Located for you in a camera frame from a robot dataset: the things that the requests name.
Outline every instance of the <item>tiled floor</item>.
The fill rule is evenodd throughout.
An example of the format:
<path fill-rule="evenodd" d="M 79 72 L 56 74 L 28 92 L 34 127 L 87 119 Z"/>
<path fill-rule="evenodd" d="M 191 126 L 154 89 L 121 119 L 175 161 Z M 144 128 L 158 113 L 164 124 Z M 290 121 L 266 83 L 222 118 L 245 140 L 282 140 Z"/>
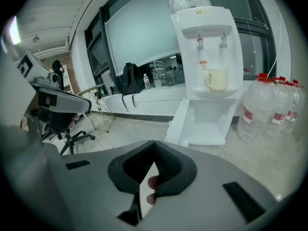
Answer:
<path fill-rule="evenodd" d="M 103 121 L 100 115 L 95 115 L 95 117 L 100 122 Z M 104 120 L 106 125 L 112 122 L 112 118 L 109 116 L 104 116 Z M 106 134 L 94 130 L 89 119 L 82 118 L 71 134 L 74 135 L 78 131 L 84 130 L 94 135 L 95 141 L 99 139 L 103 148 L 110 149 L 111 147 L 108 146 L 116 148 L 144 140 L 163 141 L 167 129 L 167 123 L 155 124 L 116 118 L 111 124 L 110 133 Z M 59 141 L 56 137 L 51 142 L 58 147 L 59 151 L 64 145 L 64 140 Z M 82 153 L 86 147 L 86 152 L 101 150 L 96 142 L 87 139 L 76 143 L 74 152 Z M 238 139 L 234 126 L 229 129 L 225 146 L 190 146 L 190 148 L 228 160 L 262 183 L 277 199 L 284 198 L 299 186 L 308 165 L 308 149 L 300 146 L 292 136 L 281 137 L 275 142 L 261 137 L 260 140 L 247 145 Z M 151 209 L 151 205 L 145 201 L 146 196 L 154 192 L 147 186 L 147 180 L 150 176 L 157 174 L 157 168 L 153 165 L 141 184 L 141 211 L 143 215 Z"/>

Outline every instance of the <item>white cable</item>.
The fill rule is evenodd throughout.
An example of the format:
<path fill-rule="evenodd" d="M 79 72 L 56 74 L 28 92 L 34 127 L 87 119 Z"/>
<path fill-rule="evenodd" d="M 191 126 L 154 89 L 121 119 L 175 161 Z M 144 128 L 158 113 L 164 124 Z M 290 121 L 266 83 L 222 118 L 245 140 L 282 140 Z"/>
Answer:
<path fill-rule="evenodd" d="M 276 5 L 276 6 L 277 6 L 277 9 L 278 9 L 278 12 L 279 12 L 279 17 L 280 17 L 280 43 L 279 43 L 279 49 L 278 49 L 278 53 L 277 53 L 277 55 L 276 55 L 276 59 L 275 59 L 275 61 L 274 61 L 274 63 L 273 63 L 273 66 L 271 67 L 271 69 L 270 69 L 270 71 L 269 71 L 267 77 L 269 77 L 271 71 L 273 70 L 273 67 L 275 66 L 275 63 L 276 63 L 276 61 L 277 61 L 277 57 L 278 57 L 278 55 L 279 55 L 279 53 L 280 53 L 280 50 L 281 50 L 281 43 L 282 43 L 282 14 L 280 13 L 280 10 L 279 10 L 279 8 L 278 8 L 278 5 Z"/>
<path fill-rule="evenodd" d="M 122 122 L 120 125 L 116 126 L 115 128 L 111 129 L 108 133 L 105 133 L 103 134 L 97 141 L 92 141 L 90 144 L 87 145 L 87 147 L 83 150 L 82 153 L 84 153 L 87 148 L 92 144 L 92 143 L 96 143 L 97 147 L 100 147 L 102 150 L 105 150 L 105 148 L 107 147 L 111 147 L 112 149 L 112 146 L 111 145 L 107 145 L 105 147 L 102 147 L 101 144 L 99 143 L 100 139 L 105 136 L 106 134 L 109 134 L 111 133 L 113 130 L 115 130 L 116 128 L 118 128 L 119 126 L 121 126 L 122 124 L 124 123 L 127 123 L 127 122 L 133 122 L 133 121 L 142 121 L 142 120 L 131 120 L 131 121 L 125 121 L 125 122 Z M 169 125 L 169 123 L 159 123 L 159 122 L 149 122 L 149 121 L 142 121 L 142 122 L 145 122 L 145 123 L 153 123 L 153 124 L 159 124 L 159 125 Z"/>
<path fill-rule="evenodd" d="M 83 150 L 82 153 L 84 153 L 84 152 L 87 150 L 87 148 L 88 148 L 92 143 L 96 143 L 96 146 L 97 146 L 97 147 L 100 147 L 103 151 L 104 151 L 105 148 L 107 148 L 107 147 L 111 147 L 111 149 L 112 149 L 112 146 L 111 146 L 111 145 L 107 145 L 107 146 L 105 146 L 105 147 L 102 147 L 97 141 L 92 141 L 90 144 L 87 145 L 87 147 Z"/>
<path fill-rule="evenodd" d="M 255 52 L 255 45 L 254 45 L 254 39 L 252 38 L 252 34 L 251 34 L 251 30 L 250 30 L 250 26 L 249 26 L 249 23 L 247 21 L 247 25 L 248 25 L 248 28 L 249 28 L 249 32 L 250 32 L 250 37 L 251 37 L 251 41 L 252 41 L 252 47 L 254 48 L 254 54 L 256 53 Z"/>

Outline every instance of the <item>black backpack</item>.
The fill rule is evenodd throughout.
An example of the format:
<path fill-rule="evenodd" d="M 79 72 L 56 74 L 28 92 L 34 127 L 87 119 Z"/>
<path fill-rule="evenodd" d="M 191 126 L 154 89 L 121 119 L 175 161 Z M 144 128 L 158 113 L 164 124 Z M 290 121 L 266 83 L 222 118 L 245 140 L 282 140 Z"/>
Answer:
<path fill-rule="evenodd" d="M 123 83 L 122 83 L 122 102 L 128 112 L 128 109 L 124 103 L 123 96 L 136 94 L 142 91 L 144 86 L 143 76 L 140 69 L 131 63 L 126 63 L 123 70 Z M 134 95 L 131 97 L 134 107 L 136 107 L 134 102 Z"/>

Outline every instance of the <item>water bottle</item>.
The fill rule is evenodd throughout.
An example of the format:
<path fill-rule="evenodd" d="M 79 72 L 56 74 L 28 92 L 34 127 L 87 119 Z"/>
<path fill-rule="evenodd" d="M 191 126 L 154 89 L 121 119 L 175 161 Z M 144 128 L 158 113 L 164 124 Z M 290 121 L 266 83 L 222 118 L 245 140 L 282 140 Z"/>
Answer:
<path fill-rule="evenodd" d="M 285 120 L 282 125 L 281 134 L 288 135 L 290 134 L 295 125 L 295 121 L 297 119 L 298 113 L 302 110 L 305 103 L 305 96 L 302 92 L 301 88 L 298 86 L 298 81 L 293 80 L 293 83 L 288 84 L 289 91 L 291 92 L 292 96 L 292 107 L 289 110 L 288 114 L 285 117 Z"/>
<path fill-rule="evenodd" d="M 144 84 L 145 84 L 145 88 L 148 90 L 148 89 L 151 89 L 151 86 L 150 86 L 150 81 L 149 81 L 149 78 L 147 77 L 146 74 L 143 74 L 143 81 L 144 81 Z"/>
<path fill-rule="evenodd" d="M 268 122 L 274 108 L 272 84 L 273 80 L 267 79 L 266 74 L 260 74 L 244 95 L 244 107 L 237 123 L 237 132 L 245 143 L 255 140 Z"/>
<path fill-rule="evenodd" d="M 286 115 L 292 104 L 292 94 L 289 91 L 285 78 L 280 77 L 280 81 L 274 87 L 274 110 L 269 117 L 264 135 L 269 138 L 277 138 L 282 129 Z"/>

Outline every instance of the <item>water dispenser tap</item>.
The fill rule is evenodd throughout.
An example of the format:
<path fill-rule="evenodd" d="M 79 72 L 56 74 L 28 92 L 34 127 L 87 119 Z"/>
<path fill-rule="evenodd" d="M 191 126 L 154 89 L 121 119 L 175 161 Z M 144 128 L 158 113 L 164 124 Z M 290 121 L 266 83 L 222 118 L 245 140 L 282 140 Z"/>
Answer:
<path fill-rule="evenodd" d="M 228 47 L 228 41 L 227 41 L 227 37 L 226 34 L 223 33 L 223 36 L 221 37 L 221 42 L 219 43 L 219 47 L 222 48 L 227 48 Z"/>
<path fill-rule="evenodd" d="M 198 42 L 198 50 L 203 50 L 204 49 L 204 43 L 203 43 L 203 38 L 201 37 L 201 32 L 198 32 L 199 38 L 197 39 Z"/>

